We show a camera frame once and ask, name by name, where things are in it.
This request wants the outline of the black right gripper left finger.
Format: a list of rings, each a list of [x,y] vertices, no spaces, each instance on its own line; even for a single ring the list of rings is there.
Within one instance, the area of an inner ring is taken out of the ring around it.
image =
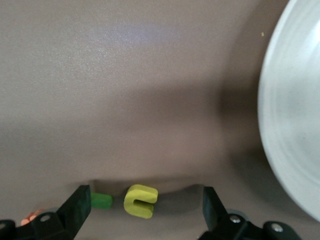
[[[81,185],[56,211],[41,212],[23,226],[0,221],[2,240],[73,240],[91,212],[91,189]]]

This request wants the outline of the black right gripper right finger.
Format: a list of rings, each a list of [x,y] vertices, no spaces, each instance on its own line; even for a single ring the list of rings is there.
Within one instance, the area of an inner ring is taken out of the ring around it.
[[[267,221],[254,225],[238,213],[229,213],[213,187],[203,188],[202,213],[208,227],[200,240],[300,240],[289,225]]]

